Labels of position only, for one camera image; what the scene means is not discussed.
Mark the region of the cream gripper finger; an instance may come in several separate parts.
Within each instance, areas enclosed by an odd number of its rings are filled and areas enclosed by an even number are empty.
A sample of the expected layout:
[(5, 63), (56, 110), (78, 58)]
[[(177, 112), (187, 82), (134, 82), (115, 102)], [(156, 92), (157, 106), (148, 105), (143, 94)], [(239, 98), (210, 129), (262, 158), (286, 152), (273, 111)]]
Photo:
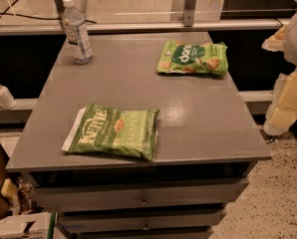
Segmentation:
[(286, 26), (282, 26), (277, 32), (263, 42), (261, 48), (271, 52), (283, 52), (286, 29)]
[(265, 118), (263, 129), (270, 135), (284, 133), (297, 120), (297, 68), (289, 76), (277, 78)]

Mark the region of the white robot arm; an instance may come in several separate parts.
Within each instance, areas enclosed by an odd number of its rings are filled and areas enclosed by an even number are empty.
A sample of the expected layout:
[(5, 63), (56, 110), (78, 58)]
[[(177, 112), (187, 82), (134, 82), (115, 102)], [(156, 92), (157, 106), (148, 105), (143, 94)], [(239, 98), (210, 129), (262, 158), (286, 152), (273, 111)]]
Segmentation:
[(280, 74), (277, 78), (265, 117), (264, 131), (280, 135), (297, 120), (297, 12), (286, 26), (264, 41), (262, 48), (283, 52), (284, 59), (296, 66), (290, 75)]

